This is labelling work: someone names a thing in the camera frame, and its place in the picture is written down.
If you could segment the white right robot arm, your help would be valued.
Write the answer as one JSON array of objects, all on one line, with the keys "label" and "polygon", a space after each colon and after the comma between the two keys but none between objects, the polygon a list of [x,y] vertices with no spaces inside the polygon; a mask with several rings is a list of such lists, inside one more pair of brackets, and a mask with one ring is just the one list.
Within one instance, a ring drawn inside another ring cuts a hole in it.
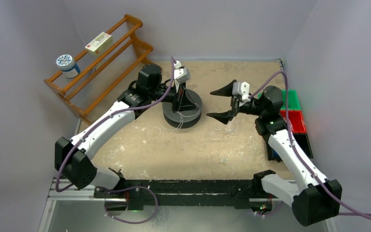
[{"label": "white right robot arm", "polygon": [[238,113],[257,116],[257,133],[276,151],[293,174],[295,183],[289,183],[275,172],[263,171],[254,175],[252,191],[263,197],[270,193],[291,207],[302,226],[335,217],[339,214],[342,187],[337,180],[329,180],[311,162],[294,139],[288,121],[280,114],[283,106],[282,90],[267,86],[258,99],[249,95],[247,82],[233,80],[228,85],[212,91],[214,96],[231,98],[231,109],[223,113],[208,113],[223,124],[228,124]]}]

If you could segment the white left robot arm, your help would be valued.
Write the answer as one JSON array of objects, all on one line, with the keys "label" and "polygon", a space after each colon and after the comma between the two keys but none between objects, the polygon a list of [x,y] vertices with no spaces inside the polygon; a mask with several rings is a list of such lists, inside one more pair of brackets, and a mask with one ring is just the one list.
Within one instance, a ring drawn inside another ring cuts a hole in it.
[{"label": "white left robot arm", "polygon": [[112,168],[96,167],[91,160],[120,129],[160,102],[169,103],[174,113],[198,111],[199,106],[192,102],[186,88],[190,78],[188,68],[176,60],[171,63],[171,77],[165,82],[162,81],[158,65],[144,65],[137,79],[130,83],[105,114],[83,132],[70,139],[60,137],[56,141],[55,190],[66,190],[59,187],[60,179],[64,177],[69,180],[70,187],[82,189],[94,185],[105,188],[114,198],[122,196],[125,191],[125,185],[121,182],[123,175]]}]

